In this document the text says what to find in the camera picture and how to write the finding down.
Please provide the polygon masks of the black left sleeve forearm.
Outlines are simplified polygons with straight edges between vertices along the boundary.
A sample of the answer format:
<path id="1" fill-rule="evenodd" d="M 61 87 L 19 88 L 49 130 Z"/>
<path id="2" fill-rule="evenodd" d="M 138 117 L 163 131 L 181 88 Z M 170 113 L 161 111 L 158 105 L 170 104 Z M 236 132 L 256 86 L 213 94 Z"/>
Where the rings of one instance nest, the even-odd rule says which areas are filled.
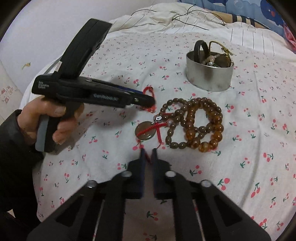
<path id="1" fill-rule="evenodd" d="M 40 224 L 33 169 L 43 154 L 25 142 L 20 113 L 14 111 L 1 124 L 1 240 L 26 240 Z"/>

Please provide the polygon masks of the person's left hand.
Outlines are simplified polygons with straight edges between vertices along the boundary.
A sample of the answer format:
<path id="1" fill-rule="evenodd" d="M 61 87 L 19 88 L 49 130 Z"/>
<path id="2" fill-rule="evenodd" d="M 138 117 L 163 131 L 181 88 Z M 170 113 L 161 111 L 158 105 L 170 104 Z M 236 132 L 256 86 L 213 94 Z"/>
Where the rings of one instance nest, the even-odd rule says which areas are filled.
<path id="1" fill-rule="evenodd" d="M 37 143 L 40 150 L 63 144 L 78 125 L 84 104 L 69 104 L 69 108 L 43 96 L 29 102 L 17 117 L 25 143 Z"/>

